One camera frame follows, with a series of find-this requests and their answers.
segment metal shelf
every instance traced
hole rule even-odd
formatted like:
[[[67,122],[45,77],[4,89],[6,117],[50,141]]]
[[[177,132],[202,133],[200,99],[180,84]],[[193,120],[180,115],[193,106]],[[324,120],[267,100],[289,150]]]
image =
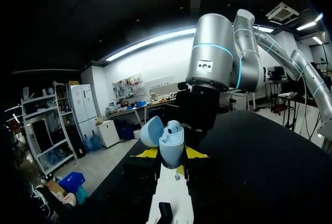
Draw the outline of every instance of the metal shelf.
[[[35,101],[41,101],[41,100],[45,100],[45,99],[49,99],[49,98],[53,98],[55,97],[55,94],[51,94],[51,95],[46,95],[46,96],[42,96],[42,97],[38,97],[38,98],[33,98],[31,100],[27,100],[27,101],[22,101],[23,104],[27,104],[27,103],[31,103],[31,102],[35,102]]]
[[[53,106],[53,107],[49,107],[47,109],[44,109],[44,110],[41,110],[41,111],[37,111],[35,113],[32,113],[32,114],[28,114],[28,115],[25,115],[23,116],[25,119],[28,119],[28,118],[32,118],[34,116],[37,116],[37,115],[40,115],[40,114],[44,114],[48,111],[52,111],[52,110],[55,110],[57,107],[56,106]]]
[[[68,111],[68,112],[66,112],[65,114],[61,114],[61,116],[65,116],[65,115],[67,115],[67,114],[72,114],[73,113],[73,111]]]
[[[65,162],[67,162],[70,158],[72,158],[74,155],[71,154],[68,157],[66,157],[64,160],[62,160],[60,163],[57,163],[56,165],[54,165],[53,167],[49,168],[48,170],[46,170],[46,175],[48,175],[49,173],[51,173],[52,171],[54,171],[56,168],[60,167],[61,165],[63,165]]]
[[[64,139],[63,141],[60,141],[60,142],[56,143],[56,144],[53,145],[51,148],[48,148],[47,150],[43,151],[42,153],[37,154],[37,157],[39,158],[40,156],[42,156],[42,155],[48,153],[49,151],[53,150],[53,149],[56,148],[57,146],[59,146],[59,145],[65,143],[66,141],[67,141],[67,139]]]

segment cardboard box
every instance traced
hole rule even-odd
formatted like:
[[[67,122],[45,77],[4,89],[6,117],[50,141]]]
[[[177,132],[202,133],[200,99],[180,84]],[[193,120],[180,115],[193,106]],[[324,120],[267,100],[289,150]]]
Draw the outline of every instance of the cardboard box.
[[[64,197],[67,195],[67,192],[56,181],[51,180],[46,183],[46,186],[50,191],[53,191],[55,194],[61,192]]]

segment white cabinet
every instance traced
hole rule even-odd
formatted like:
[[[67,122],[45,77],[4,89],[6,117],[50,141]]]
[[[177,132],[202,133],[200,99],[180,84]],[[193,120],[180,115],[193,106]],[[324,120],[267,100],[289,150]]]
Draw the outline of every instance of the white cabinet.
[[[119,135],[112,120],[104,121],[101,125],[97,125],[97,128],[105,147],[109,147],[120,142]]]

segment light blue plastic part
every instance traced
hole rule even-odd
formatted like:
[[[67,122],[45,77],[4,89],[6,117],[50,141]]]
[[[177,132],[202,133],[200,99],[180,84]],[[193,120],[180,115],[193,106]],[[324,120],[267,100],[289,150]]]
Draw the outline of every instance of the light blue plastic part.
[[[164,126],[158,116],[150,119],[141,129],[141,141],[148,147],[158,147]]]
[[[159,150],[164,162],[169,168],[177,168],[181,164],[181,155],[184,149],[184,129],[180,123],[172,120],[164,128],[163,135],[159,139]]]
[[[178,121],[171,120],[171,121],[168,121],[167,128],[168,128],[168,133],[176,133],[176,132],[180,131],[181,125]]]

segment white plastic piece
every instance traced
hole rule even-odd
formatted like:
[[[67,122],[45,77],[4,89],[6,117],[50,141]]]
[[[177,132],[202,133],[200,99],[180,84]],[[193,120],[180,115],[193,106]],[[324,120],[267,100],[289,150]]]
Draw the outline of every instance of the white plastic piece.
[[[179,174],[180,178],[176,180],[175,173],[175,170],[161,165],[156,194],[152,198],[147,224],[155,224],[160,219],[159,202],[169,202],[171,204],[173,212],[172,223],[193,223],[193,209],[186,179],[184,175]]]

